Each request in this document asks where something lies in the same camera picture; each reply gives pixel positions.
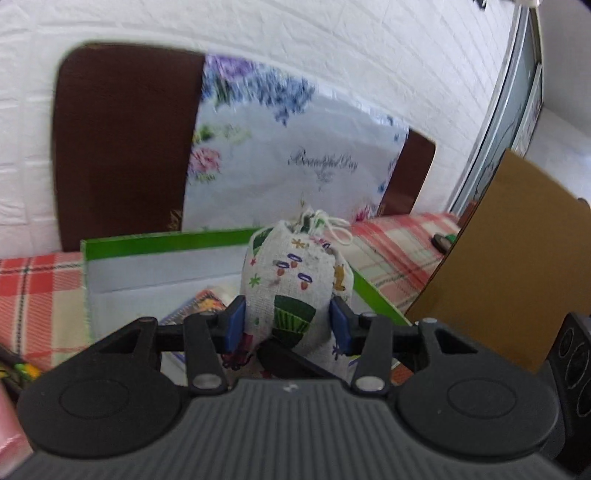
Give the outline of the white patterned drawstring pouch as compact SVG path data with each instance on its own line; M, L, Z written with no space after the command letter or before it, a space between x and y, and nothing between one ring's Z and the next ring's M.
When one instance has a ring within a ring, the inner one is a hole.
M229 381L270 378L257 355L273 337L315 366L349 376L349 360L339 354L329 324L332 298L352 303L353 271L341 251L353 242L349 227L345 219L307 208L250 237L240 280L245 330L238 350L221 357Z

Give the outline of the colourful card pack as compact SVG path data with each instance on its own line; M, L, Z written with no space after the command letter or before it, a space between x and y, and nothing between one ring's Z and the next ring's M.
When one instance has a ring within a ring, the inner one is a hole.
M170 314L163 317L159 321L159 324L162 326L181 324L189 315L195 313L216 313L222 311L225 307L226 303L223 294L214 289L203 289Z

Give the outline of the green cardboard box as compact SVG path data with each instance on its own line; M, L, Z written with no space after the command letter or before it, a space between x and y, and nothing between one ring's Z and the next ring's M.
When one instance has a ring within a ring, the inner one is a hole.
M158 233L82 243L88 321L100 340L140 317L158 320L195 293L238 295L252 229Z

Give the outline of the brown cardboard sheet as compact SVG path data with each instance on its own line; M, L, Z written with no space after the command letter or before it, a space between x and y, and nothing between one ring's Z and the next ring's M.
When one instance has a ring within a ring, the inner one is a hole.
M535 373L565 316L589 311L589 206L506 151L406 317L442 321Z

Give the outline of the dark brown headboard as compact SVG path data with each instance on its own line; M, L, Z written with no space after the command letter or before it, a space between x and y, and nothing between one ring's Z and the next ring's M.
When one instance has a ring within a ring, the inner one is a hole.
M205 57L132 44L87 44L62 62L52 162L61 247L180 231ZM377 214L409 213L436 152L410 129Z

